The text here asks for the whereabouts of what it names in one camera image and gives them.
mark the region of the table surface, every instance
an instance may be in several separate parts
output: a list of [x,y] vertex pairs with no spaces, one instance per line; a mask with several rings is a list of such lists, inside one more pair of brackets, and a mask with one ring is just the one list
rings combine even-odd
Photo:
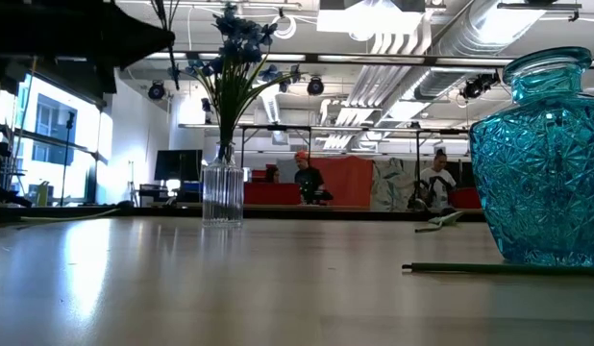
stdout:
[[501,262],[486,225],[112,218],[0,229],[0,345],[594,345],[594,278]]

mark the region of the window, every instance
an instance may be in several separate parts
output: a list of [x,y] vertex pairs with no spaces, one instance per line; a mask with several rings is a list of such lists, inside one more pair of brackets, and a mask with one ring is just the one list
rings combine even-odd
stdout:
[[[70,133],[67,122],[73,114],[73,128]],[[77,124],[77,110],[70,108],[45,95],[38,95],[37,124],[35,132],[39,135],[50,136],[64,141],[73,141]],[[65,148],[35,143],[32,151],[32,160],[64,164]],[[73,162],[73,149],[68,149],[66,165]]]

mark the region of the clear glass vase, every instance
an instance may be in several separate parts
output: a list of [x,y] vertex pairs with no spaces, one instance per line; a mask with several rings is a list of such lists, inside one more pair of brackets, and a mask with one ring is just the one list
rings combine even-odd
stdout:
[[591,54],[565,47],[510,63],[514,105],[470,130],[483,212],[510,261],[594,266],[594,96]]
[[236,226],[243,221],[243,169],[234,145],[218,143],[215,160],[203,169],[204,226]]

